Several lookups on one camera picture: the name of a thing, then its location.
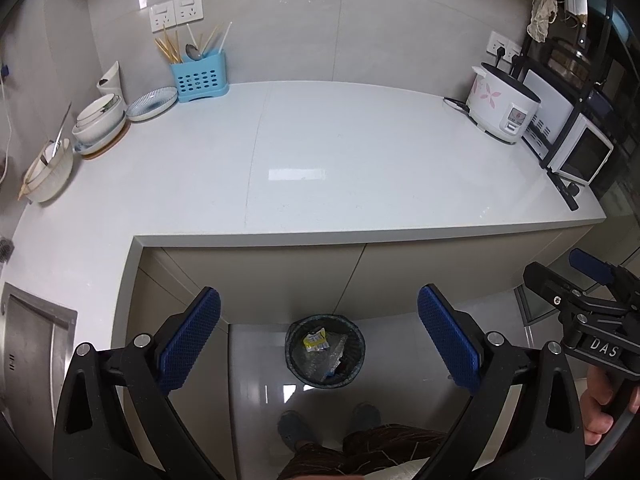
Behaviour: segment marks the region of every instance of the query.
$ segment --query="wall outlet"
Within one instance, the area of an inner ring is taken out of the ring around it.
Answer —
[[[508,63],[513,61],[514,56],[519,56],[522,52],[522,47],[519,44],[516,44],[514,41],[509,40],[509,44],[507,45],[507,53],[504,55],[504,60]]]
[[[174,0],[174,7],[175,21],[178,25],[204,18],[202,0]]]
[[[149,7],[151,32],[162,30],[163,27],[175,27],[175,11],[173,2],[165,2]]]
[[[489,54],[493,54],[494,56],[496,56],[498,54],[498,48],[503,46],[504,50],[506,51],[508,45],[509,45],[509,38],[505,38],[504,36],[502,36],[501,34],[498,34],[493,30],[491,33],[491,36],[489,37],[489,43],[486,46],[486,51]]]

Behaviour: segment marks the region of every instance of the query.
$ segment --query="trash can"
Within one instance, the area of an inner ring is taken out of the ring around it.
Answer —
[[[308,351],[305,337],[322,328],[329,348]],[[292,323],[284,351],[287,368],[303,383],[314,388],[341,388],[362,368],[365,344],[360,329],[344,316],[318,314]]]

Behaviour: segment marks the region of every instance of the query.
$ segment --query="brown pants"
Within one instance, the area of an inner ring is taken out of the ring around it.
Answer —
[[[342,452],[319,444],[301,447],[278,476],[366,475],[411,460],[430,457],[446,433],[387,424],[345,437]]]

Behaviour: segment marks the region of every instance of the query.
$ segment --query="microwave door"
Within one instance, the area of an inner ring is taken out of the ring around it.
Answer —
[[[551,161],[551,170],[588,186],[609,158],[613,145],[595,126],[572,130]]]

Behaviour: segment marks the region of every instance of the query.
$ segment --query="rice cooker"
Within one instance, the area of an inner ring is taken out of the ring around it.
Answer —
[[[476,79],[466,99],[469,116],[480,129],[513,144],[538,111],[540,98],[495,66],[482,63],[472,68]]]

